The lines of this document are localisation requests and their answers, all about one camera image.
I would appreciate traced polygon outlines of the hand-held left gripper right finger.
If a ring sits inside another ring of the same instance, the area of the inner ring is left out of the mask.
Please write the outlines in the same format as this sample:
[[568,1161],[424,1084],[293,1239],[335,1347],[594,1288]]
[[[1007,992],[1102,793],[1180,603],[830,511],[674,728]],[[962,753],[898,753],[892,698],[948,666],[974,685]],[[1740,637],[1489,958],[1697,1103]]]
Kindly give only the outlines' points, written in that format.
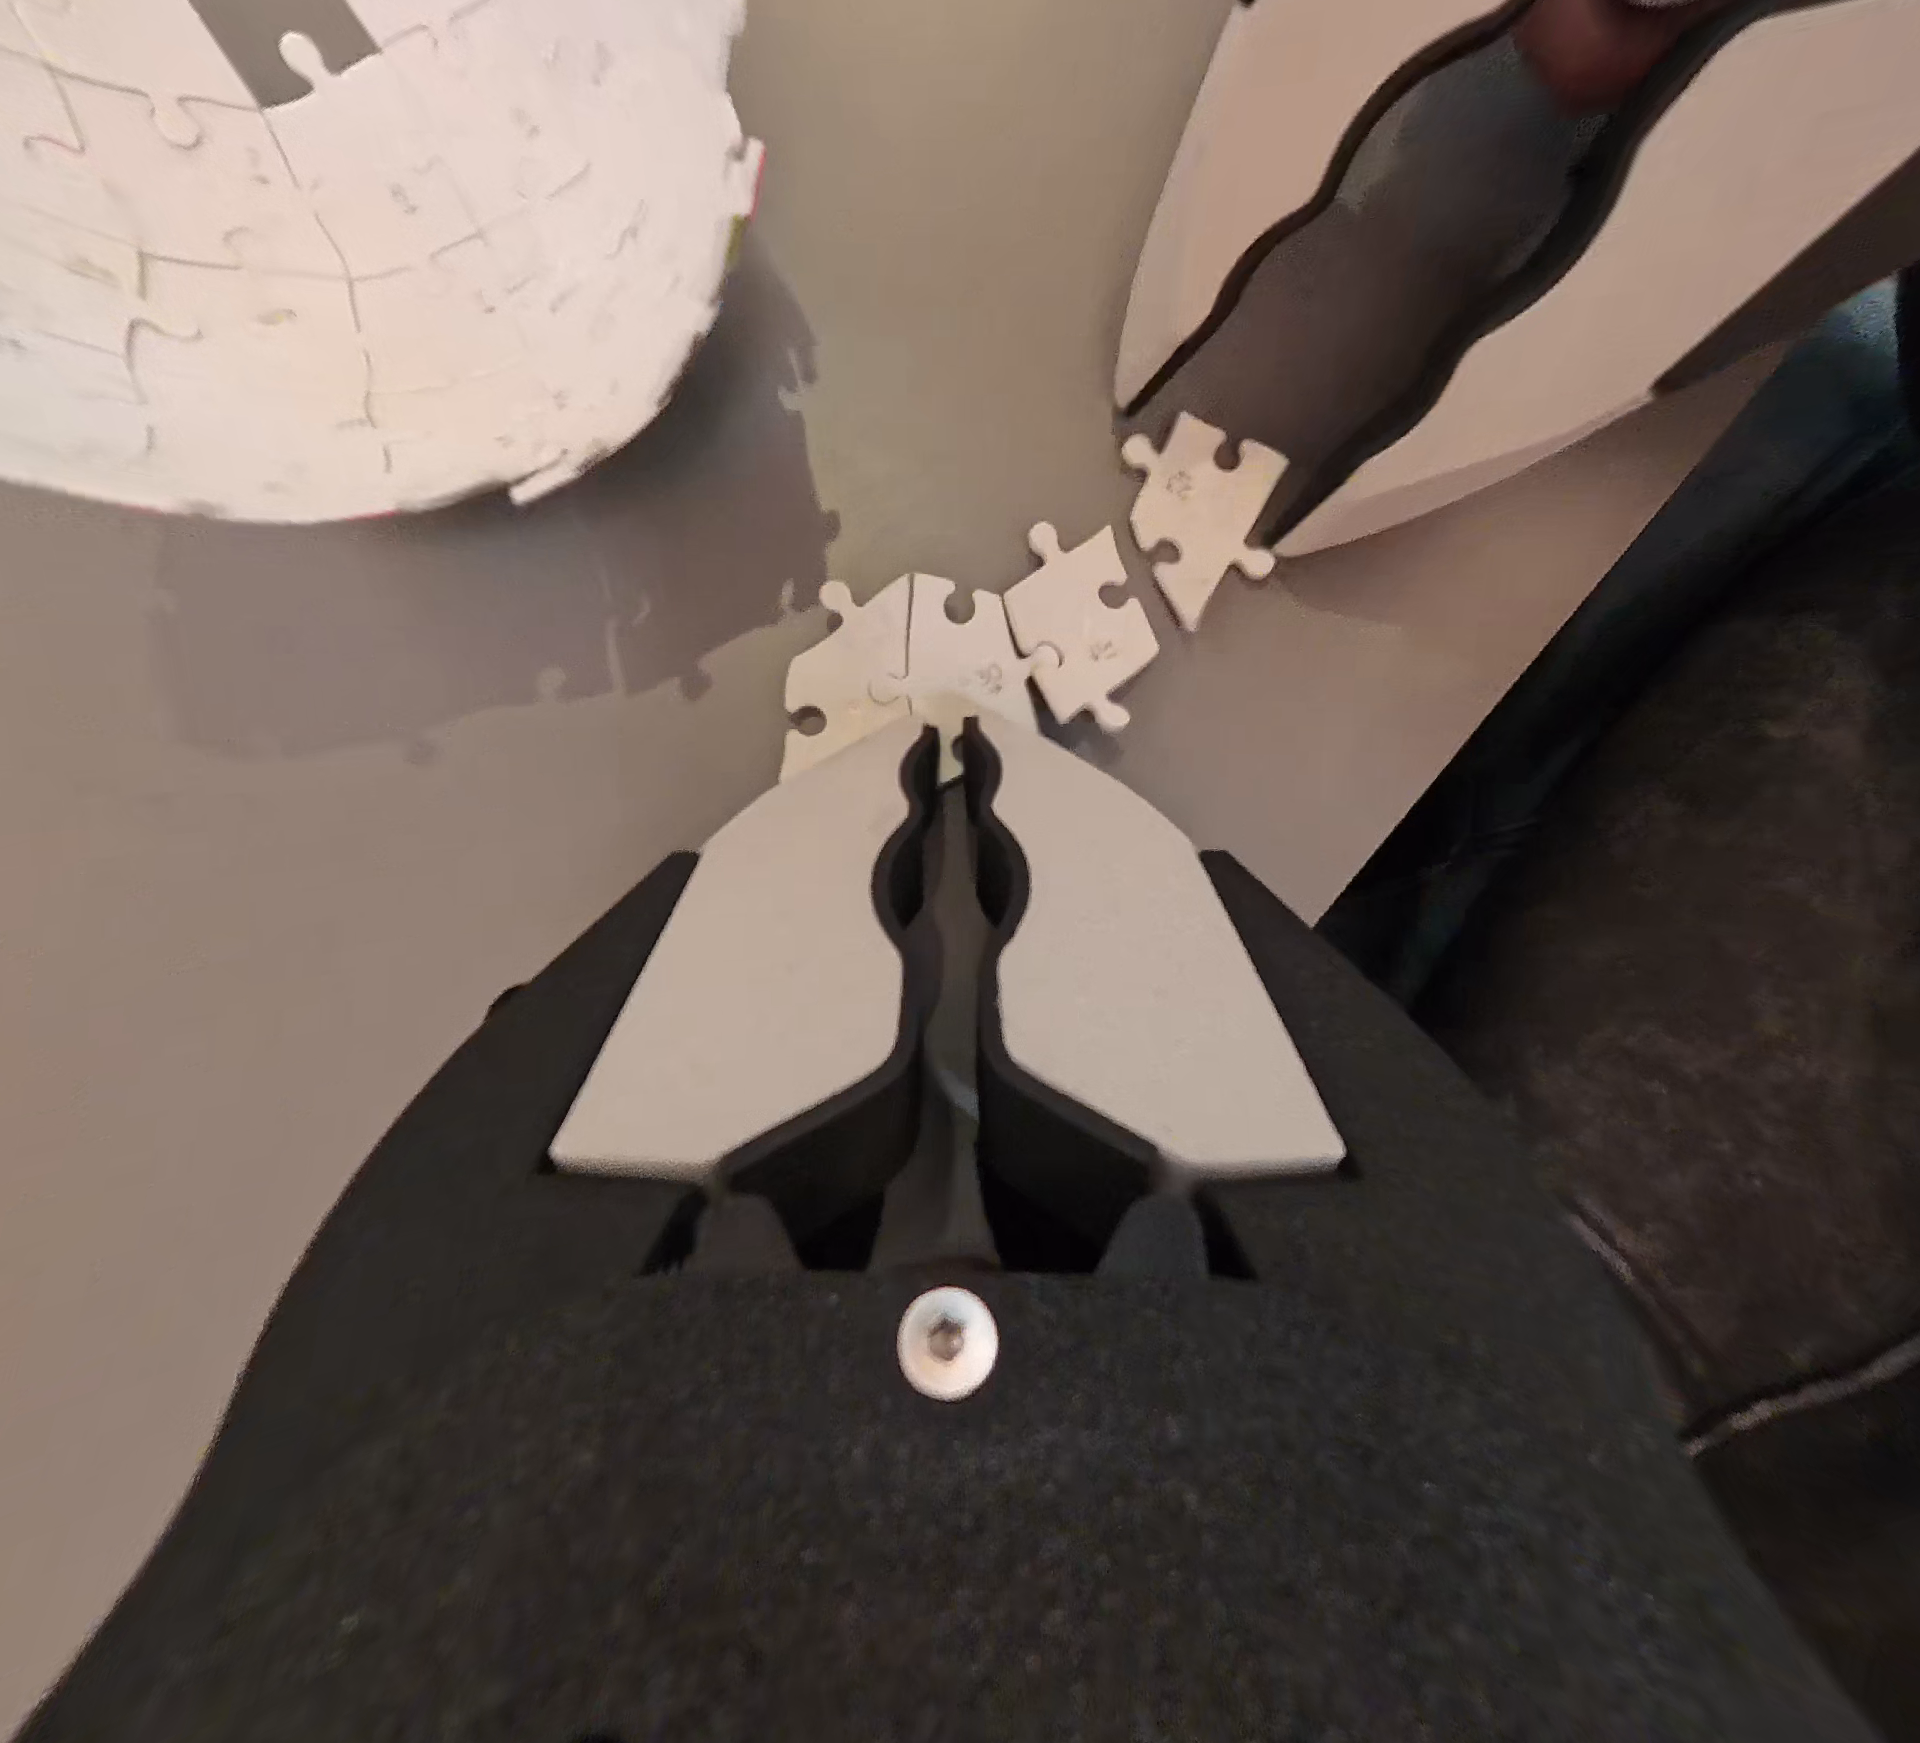
[[1191,832],[1085,753],[974,715],[982,1161],[1007,1193],[1340,1175],[1343,1140]]

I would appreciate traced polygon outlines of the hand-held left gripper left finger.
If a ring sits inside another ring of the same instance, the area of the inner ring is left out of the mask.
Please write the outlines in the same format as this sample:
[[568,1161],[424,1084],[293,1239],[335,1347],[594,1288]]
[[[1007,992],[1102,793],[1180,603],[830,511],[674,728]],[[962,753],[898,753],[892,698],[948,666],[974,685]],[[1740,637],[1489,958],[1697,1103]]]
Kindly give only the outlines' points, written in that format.
[[881,917],[881,847],[911,832],[936,753],[916,715],[747,804],[632,971],[548,1161],[561,1175],[716,1186],[873,1081],[903,1016],[903,940]]

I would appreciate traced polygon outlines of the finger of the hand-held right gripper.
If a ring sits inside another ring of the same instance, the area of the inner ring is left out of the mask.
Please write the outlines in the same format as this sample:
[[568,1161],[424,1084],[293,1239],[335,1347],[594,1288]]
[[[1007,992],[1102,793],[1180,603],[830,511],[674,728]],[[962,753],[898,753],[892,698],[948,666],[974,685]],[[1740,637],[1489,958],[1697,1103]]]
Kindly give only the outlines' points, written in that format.
[[1755,0],[1697,33],[1489,322],[1280,496],[1280,552],[1505,486],[1906,271],[1912,143],[1920,0]]
[[1122,311],[1116,407],[1140,410],[1307,227],[1359,131],[1521,0],[1258,0],[1225,14]]

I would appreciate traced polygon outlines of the joined white puzzle pieces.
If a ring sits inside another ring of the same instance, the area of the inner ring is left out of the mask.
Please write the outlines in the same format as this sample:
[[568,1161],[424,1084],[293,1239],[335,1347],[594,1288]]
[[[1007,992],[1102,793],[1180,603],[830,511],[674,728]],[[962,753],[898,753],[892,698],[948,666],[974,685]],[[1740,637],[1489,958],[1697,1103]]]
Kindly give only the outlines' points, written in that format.
[[873,597],[854,597],[840,576],[821,585],[840,628],[782,671],[782,714],[811,714],[821,728],[782,736],[778,778],[802,778],[840,746],[911,715],[944,736],[944,786],[960,786],[962,715],[1039,728],[1032,685],[1062,666],[1062,651],[1016,651],[1007,603],[994,593],[974,593],[974,613],[948,618],[948,593],[948,576],[898,576]]

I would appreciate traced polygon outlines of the white jigsaw puzzle piece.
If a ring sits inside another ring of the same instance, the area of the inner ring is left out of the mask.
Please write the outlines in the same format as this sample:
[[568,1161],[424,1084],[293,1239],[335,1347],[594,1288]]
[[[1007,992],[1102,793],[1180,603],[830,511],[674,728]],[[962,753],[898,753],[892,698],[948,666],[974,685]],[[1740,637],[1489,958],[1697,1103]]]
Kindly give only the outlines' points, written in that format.
[[1032,662],[1047,714],[1089,715],[1102,736],[1132,728],[1122,685],[1158,662],[1158,628],[1132,593],[1116,532],[1062,547],[1051,522],[1032,522],[1027,547],[1039,566],[1001,593],[1007,637]]
[[1274,496],[1286,486],[1286,456],[1260,444],[1225,444],[1212,423],[1180,410],[1164,444],[1122,433],[1122,464],[1133,472],[1133,552],[1198,637],[1221,585],[1260,585],[1280,552],[1258,539]]

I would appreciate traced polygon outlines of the partly built puzzle ball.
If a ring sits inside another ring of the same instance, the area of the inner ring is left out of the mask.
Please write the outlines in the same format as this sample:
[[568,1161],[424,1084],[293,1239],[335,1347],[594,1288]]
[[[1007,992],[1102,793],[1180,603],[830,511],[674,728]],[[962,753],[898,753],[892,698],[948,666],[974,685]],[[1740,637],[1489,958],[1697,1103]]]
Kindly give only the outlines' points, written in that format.
[[707,342],[747,0],[0,0],[0,478],[365,522],[537,501]]

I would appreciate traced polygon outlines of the person's right hand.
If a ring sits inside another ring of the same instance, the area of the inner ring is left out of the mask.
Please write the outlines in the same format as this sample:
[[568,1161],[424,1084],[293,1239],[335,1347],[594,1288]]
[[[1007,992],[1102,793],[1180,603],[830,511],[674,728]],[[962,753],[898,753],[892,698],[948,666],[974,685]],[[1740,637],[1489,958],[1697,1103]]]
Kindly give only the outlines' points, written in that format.
[[1632,0],[1531,0],[1517,14],[1517,62],[1567,118],[1615,111],[1661,52],[1666,33]]

